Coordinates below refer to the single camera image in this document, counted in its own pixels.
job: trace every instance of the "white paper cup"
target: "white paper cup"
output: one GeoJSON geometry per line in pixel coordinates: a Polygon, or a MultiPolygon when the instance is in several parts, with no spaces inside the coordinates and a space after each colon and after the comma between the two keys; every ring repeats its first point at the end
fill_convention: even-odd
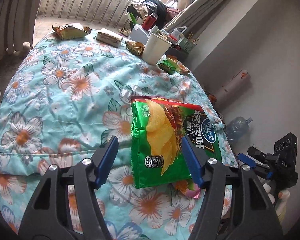
{"type": "Polygon", "coordinates": [[[141,58],[150,65],[156,65],[171,45],[172,43],[166,39],[157,34],[150,33],[141,58]]]}

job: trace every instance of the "green basket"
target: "green basket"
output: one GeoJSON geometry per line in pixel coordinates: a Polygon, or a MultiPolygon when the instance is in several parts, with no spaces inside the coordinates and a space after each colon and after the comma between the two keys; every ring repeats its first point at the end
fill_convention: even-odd
{"type": "Polygon", "coordinates": [[[183,38],[182,41],[179,44],[179,47],[181,49],[183,49],[186,52],[190,52],[194,47],[196,46],[196,44],[193,44],[192,42],[190,42],[187,38],[183,38]]]}

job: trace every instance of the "blue oval logo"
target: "blue oval logo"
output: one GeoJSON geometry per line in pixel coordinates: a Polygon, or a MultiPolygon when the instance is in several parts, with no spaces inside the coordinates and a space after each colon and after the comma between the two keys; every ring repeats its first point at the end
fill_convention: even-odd
{"type": "Polygon", "coordinates": [[[208,142],[214,143],[216,141],[216,133],[214,132],[213,125],[208,118],[203,120],[201,124],[201,131],[202,135],[208,142]]]}

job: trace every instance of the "silver screw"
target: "silver screw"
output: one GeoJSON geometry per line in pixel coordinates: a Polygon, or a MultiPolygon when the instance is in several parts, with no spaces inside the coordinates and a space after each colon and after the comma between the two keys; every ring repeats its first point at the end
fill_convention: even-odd
{"type": "Polygon", "coordinates": [[[210,158],[210,159],[208,159],[208,163],[210,163],[210,164],[216,164],[217,160],[215,158],[210,158]]]}
{"type": "Polygon", "coordinates": [[[247,165],[247,164],[242,165],[242,169],[243,169],[244,171],[249,171],[249,170],[250,170],[250,166],[247,165]]]}
{"type": "Polygon", "coordinates": [[[55,164],[52,164],[49,166],[49,170],[51,170],[51,171],[55,171],[57,168],[58,168],[58,166],[55,164]]]}
{"type": "Polygon", "coordinates": [[[86,159],[82,160],[82,163],[83,163],[84,165],[88,165],[88,164],[91,163],[91,160],[90,160],[89,158],[86,158],[86,159]]]}

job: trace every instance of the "floor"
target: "floor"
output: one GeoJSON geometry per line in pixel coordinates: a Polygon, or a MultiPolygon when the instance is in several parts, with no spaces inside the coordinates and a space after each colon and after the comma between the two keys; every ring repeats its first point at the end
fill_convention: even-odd
{"type": "MultiPolygon", "coordinates": [[[[119,34],[117,29],[112,26],[106,26],[90,21],[81,21],[74,19],[65,19],[65,18],[57,18],[57,17],[38,17],[34,26],[34,36],[33,36],[33,44],[35,45],[43,36],[45,36],[48,32],[52,30],[53,26],[60,26],[68,23],[80,23],[83,27],[88,26],[91,29],[100,30],[102,28],[106,28],[113,32],[119,34]]],[[[23,59],[26,58],[27,54],[30,51],[30,44],[24,43],[23,50],[20,52],[15,52],[12,55],[5,55],[2,60],[0,60],[0,90],[2,94],[5,92],[7,85],[9,84],[11,78],[19,68],[23,59]]]]}

